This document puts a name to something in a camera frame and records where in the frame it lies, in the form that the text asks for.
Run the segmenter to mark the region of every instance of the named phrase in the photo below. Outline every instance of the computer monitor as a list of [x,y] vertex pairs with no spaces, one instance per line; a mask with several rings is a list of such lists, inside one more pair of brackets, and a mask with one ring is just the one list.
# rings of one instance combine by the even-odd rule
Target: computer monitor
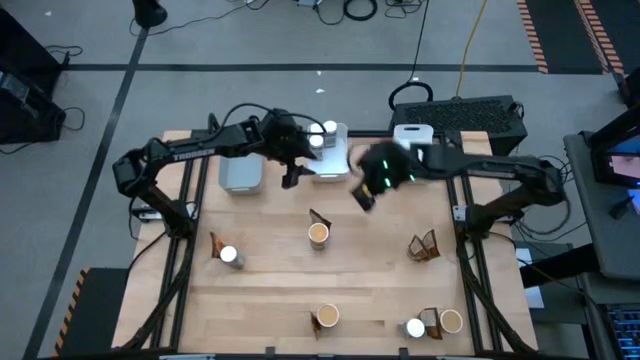
[[594,133],[588,144],[598,182],[640,188],[640,105]]

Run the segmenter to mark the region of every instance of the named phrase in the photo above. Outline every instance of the table leg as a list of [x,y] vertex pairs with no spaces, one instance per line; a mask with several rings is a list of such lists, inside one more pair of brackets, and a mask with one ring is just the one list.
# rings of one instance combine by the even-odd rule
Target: table leg
[[538,261],[534,265],[523,266],[520,268],[520,276],[526,289],[552,281],[542,273],[554,279],[564,279],[597,271],[600,271],[600,265],[593,244],[588,244]]

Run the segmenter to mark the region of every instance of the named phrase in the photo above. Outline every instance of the metal bracket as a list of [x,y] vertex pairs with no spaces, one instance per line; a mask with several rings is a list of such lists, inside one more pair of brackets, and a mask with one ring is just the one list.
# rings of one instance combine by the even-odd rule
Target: metal bracket
[[[187,204],[187,212],[189,216],[193,219],[198,217],[198,213],[196,211],[196,204],[188,203]],[[131,215],[138,218],[143,223],[147,223],[152,220],[162,220],[162,215],[159,212],[155,211],[151,206],[147,204],[143,204],[141,206],[135,207],[131,209]]]
[[453,220],[465,221],[467,219],[467,207],[465,205],[456,205],[453,207]]

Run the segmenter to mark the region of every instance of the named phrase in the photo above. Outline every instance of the desk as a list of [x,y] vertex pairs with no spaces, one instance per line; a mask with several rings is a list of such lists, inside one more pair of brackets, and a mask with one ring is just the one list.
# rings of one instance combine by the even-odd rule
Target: desk
[[[188,136],[189,132],[171,131],[164,139]],[[490,152],[485,133],[463,133],[463,140],[467,152]],[[364,149],[356,147],[354,158]],[[412,355],[473,354],[468,326],[457,335],[445,334],[441,341],[407,341],[397,330],[400,321],[425,307],[457,309],[468,323],[445,182],[391,191],[365,214],[349,194],[353,178],[333,184],[301,178],[297,187],[283,190],[284,169],[267,162],[261,194],[230,197],[218,185],[218,158],[211,158],[209,166],[180,352],[260,354],[274,346],[278,354],[397,355],[400,347]],[[178,196],[183,168],[183,164],[167,166],[157,177],[169,197]],[[501,194],[496,180],[473,179],[471,186],[480,204]],[[330,244],[323,252],[312,250],[306,237],[309,208],[333,222]],[[411,237],[431,229],[442,256],[428,263],[411,262],[406,256]],[[136,252],[162,230],[159,223],[144,225]],[[211,259],[209,231],[245,255],[243,271]],[[496,225],[494,231],[508,234],[509,230]],[[131,272],[114,346],[126,342],[155,306],[167,249],[168,241],[158,243]],[[492,237],[485,240],[484,249],[496,305],[524,341],[537,347],[513,245]],[[309,312],[325,302],[338,306],[340,322],[316,340]],[[490,348],[486,316],[479,303],[478,308],[484,347]],[[167,320],[173,314],[170,308],[164,344],[171,327]]]

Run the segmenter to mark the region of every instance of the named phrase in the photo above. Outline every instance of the cup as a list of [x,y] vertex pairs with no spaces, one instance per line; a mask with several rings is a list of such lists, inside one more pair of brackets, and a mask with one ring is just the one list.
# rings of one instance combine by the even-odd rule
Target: cup
[[220,250],[220,260],[225,265],[240,270],[244,267],[244,256],[238,253],[238,250],[233,246],[225,246]]
[[424,323],[420,319],[409,319],[400,324],[402,335],[409,339],[417,339],[424,335]]
[[324,250],[329,239],[329,228],[323,223],[315,223],[309,227],[309,242],[315,250]]
[[445,310],[440,313],[440,327],[444,332],[457,334],[463,327],[462,316],[453,309]]
[[323,304],[316,312],[316,318],[320,325],[326,328],[334,327],[340,319],[340,312],[333,304]]

